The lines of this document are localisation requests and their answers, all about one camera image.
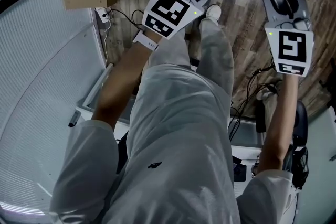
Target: white wristband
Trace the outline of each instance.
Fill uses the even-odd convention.
[[[140,30],[138,34],[133,39],[133,43],[139,42],[150,50],[155,50],[158,47],[158,44],[152,41],[149,37],[143,34],[143,31]]]

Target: white shoe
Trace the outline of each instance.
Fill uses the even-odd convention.
[[[218,5],[211,5],[207,10],[205,16],[209,18],[211,21],[215,23],[215,25],[218,25],[218,20],[220,18],[220,15],[222,13],[221,7]]]

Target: person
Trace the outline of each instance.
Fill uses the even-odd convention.
[[[210,6],[200,23],[201,60],[190,69],[184,30],[147,30],[152,52],[134,44],[101,89],[93,118],[72,129],[50,204],[54,223],[279,223],[292,174],[282,171],[295,121],[298,78],[284,76],[258,174],[237,199],[227,134],[232,49]],[[146,62],[119,175],[113,136]]]

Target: small logo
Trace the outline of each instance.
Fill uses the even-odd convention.
[[[154,168],[157,168],[160,164],[162,164],[162,162],[160,162],[160,163],[152,163],[150,166],[148,166],[148,168],[154,169]]]

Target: cable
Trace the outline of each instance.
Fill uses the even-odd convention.
[[[240,104],[239,108],[236,109],[234,107],[232,107],[236,113],[235,115],[233,116],[233,118],[231,119],[230,121],[230,124],[229,124],[229,127],[231,126],[233,120],[236,118],[236,115],[238,114],[238,118],[237,118],[237,121],[235,122],[232,130],[230,131],[230,134],[229,134],[229,139],[230,141],[232,141],[233,137],[235,136],[235,134],[237,133],[239,127],[240,127],[240,122],[242,120],[242,115],[244,113],[244,110],[248,104],[248,102],[251,100],[251,98],[253,98],[259,91],[261,91],[262,89],[264,89],[265,87],[267,87],[266,84],[261,84],[259,86],[259,77],[258,75],[262,72],[267,72],[269,71],[270,69],[274,68],[275,65],[274,65],[274,60],[272,61],[271,60],[271,63],[270,63],[270,66],[266,67],[266,68],[259,68],[257,69],[256,71],[254,71],[252,73],[252,77],[249,79],[248,83],[247,83],[247,87],[246,87],[246,98],[245,100]],[[254,92],[252,94],[250,94],[251,92],[251,89],[252,89],[252,86],[253,86],[253,83],[255,81],[255,79],[257,78],[257,86],[256,86],[256,89],[254,90]]]
[[[124,12],[121,12],[120,10],[117,10],[117,9],[110,9],[109,12],[107,12],[106,14],[103,14],[103,17],[106,17],[110,12],[119,12],[121,13],[122,15],[124,15],[126,17],[126,19],[132,24],[134,25],[137,29],[141,30],[141,28],[133,21],[131,20]]]
[[[142,25],[142,23],[137,24],[137,23],[134,21],[134,13],[135,13],[135,12],[141,12],[142,15],[143,15],[143,11],[142,11],[142,10],[136,9],[135,11],[133,11],[132,16],[131,16],[131,21],[132,21],[132,23],[133,23],[134,25]]]
[[[293,27],[293,29],[296,29],[295,22],[300,21],[300,20],[304,20],[304,22],[306,23],[307,28],[309,29],[309,27],[311,26],[311,25],[310,25],[310,20],[308,20],[308,19],[306,19],[306,18],[296,18],[293,22],[283,22],[283,23],[281,23],[281,24],[278,24],[278,25],[275,26],[274,28],[278,28],[278,27],[280,27],[280,29],[282,29],[282,26],[283,26],[284,24],[291,24],[292,27]]]
[[[108,55],[107,55],[106,39],[107,39],[107,35],[108,35],[108,33],[109,33],[109,29],[111,28],[112,21],[113,21],[113,19],[114,19],[114,13],[112,12],[112,19],[110,18],[110,15],[109,15],[109,14],[108,14],[107,17],[108,17],[108,20],[109,20],[109,27],[106,28],[106,30],[105,30],[106,34],[105,34],[105,38],[104,38],[104,50],[105,50],[105,54],[106,54],[105,67],[107,67],[107,58],[108,58]]]
[[[271,59],[271,66],[273,66],[272,68],[277,71],[277,69],[275,68],[275,64],[274,64],[274,58],[273,58],[273,53],[272,53],[272,50],[271,50],[271,47],[269,47],[269,53],[272,55],[272,59]]]

